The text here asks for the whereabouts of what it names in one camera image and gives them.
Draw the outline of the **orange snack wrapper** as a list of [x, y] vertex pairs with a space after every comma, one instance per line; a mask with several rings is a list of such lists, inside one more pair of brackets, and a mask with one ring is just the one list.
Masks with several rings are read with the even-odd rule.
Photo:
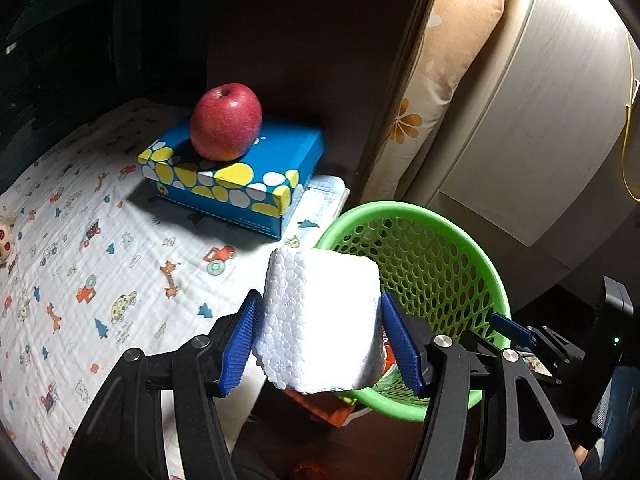
[[304, 408], [313, 419], [326, 422], [334, 428], [346, 427], [355, 419], [372, 412], [370, 408], [344, 392], [303, 394], [294, 390], [284, 390], [284, 393]]

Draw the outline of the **green plastic mesh basket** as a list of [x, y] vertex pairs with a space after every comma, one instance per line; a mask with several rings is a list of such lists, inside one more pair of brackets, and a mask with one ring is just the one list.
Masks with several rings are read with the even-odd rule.
[[459, 339], [468, 330], [499, 349], [510, 346], [489, 325], [494, 313], [511, 315], [495, 266], [472, 237], [440, 214], [394, 200], [366, 203], [333, 221], [317, 246], [370, 258], [378, 265], [381, 289], [435, 333]]

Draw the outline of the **blue yellow tissue box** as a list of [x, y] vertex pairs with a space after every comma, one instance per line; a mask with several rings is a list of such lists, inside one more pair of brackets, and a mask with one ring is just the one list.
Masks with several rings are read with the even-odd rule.
[[180, 122], [138, 155], [158, 196], [278, 240], [324, 150], [320, 129], [266, 122], [232, 162], [201, 157]]

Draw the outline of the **white printed cartoon tablecloth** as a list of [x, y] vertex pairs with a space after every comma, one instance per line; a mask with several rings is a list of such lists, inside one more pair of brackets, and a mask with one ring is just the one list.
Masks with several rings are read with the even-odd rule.
[[55, 478], [126, 349], [175, 350], [262, 289], [276, 241], [158, 197], [138, 155], [175, 125], [127, 103], [67, 133], [1, 196], [1, 421]]

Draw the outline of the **white cabinet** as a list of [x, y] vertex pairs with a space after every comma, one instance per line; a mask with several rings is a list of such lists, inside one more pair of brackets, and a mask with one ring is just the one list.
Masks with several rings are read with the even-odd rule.
[[501, 236], [576, 268], [632, 205], [621, 180], [596, 183], [638, 84], [639, 50], [610, 0], [506, 0], [405, 198], [454, 208], [482, 245]]

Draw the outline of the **red apple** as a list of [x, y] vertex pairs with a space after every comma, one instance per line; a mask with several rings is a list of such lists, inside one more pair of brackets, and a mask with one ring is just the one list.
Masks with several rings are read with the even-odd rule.
[[262, 128], [262, 106], [245, 84], [222, 84], [208, 90], [196, 104], [190, 138], [202, 157], [231, 162], [253, 145]]

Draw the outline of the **white skull squishy toy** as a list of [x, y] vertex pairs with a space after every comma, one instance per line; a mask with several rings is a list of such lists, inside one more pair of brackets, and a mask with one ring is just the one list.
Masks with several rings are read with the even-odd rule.
[[0, 218], [0, 266], [5, 266], [14, 251], [15, 235], [14, 235], [13, 217]]

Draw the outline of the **floral beige pillow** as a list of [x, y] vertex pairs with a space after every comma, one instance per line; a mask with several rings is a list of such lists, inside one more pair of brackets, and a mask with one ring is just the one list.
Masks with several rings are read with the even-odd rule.
[[406, 194], [505, 2], [434, 0], [405, 93], [362, 192], [364, 202], [399, 200]]

